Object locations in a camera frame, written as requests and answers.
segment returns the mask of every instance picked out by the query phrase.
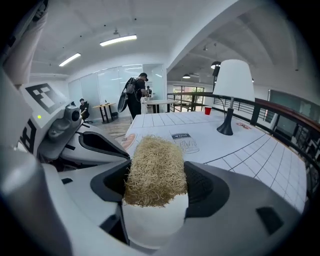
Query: dried grass bundle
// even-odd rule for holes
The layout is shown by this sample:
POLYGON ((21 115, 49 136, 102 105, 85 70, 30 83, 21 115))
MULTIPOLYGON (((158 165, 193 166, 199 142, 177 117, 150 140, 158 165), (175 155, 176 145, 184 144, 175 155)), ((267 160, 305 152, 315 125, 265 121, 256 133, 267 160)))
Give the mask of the dried grass bundle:
POLYGON ((187 192, 182 150, 160 137, 146 136, 136 147, 125 184, 129 205, 164 207, 187 192))

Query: man wearing black clothes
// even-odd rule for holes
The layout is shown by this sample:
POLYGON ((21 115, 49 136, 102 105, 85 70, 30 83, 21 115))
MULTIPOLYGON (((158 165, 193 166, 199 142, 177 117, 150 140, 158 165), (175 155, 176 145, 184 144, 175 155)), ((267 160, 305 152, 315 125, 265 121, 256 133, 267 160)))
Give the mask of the man wearing black clothes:
POLYGON ((146 73, 141 73, 135 80, 134 93, 128 94, 127 105, 129 107, 132 119, 135 119, 136 115, 141 115, 141 97, 148 96, 145 85, 145 82, 148 81, 147 77, 148 75, 146 73))
POLYGON ((87 101, 85 102, 85 100, 83 98, 80 99, 80 103, 81 103, 81 105, 80 105, 80 115, 82 117, 82 120, 85 120, 90 115, 89 111, 88 111, 89 104, 88 104, 87 101))

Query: black lamp base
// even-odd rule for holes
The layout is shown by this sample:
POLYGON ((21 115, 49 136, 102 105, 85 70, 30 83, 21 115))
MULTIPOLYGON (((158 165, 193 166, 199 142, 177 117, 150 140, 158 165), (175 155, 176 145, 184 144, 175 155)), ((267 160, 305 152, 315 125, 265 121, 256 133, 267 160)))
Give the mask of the black lamp base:
POLYGON ((232 108, 228 108, 223 124, 221 124, 216 129, 219 133, 224 134, 224 135, 229 135, 229 136, 234 134, 232 131, 232 128, 231 128, 231 119, 232 119, 233 112, 234 112, 234 110, 232 108))

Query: black pants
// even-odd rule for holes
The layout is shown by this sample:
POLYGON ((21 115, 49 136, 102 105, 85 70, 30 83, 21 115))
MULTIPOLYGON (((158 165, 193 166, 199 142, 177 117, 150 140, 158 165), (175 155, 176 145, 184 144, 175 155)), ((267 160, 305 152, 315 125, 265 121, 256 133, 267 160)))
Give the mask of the black pants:
POLYGON ((137 101, 135 95, 129 95, 127 105, 129 107, 132 119, 135 119, 136 115, 141 115, 141 103, 137 101))

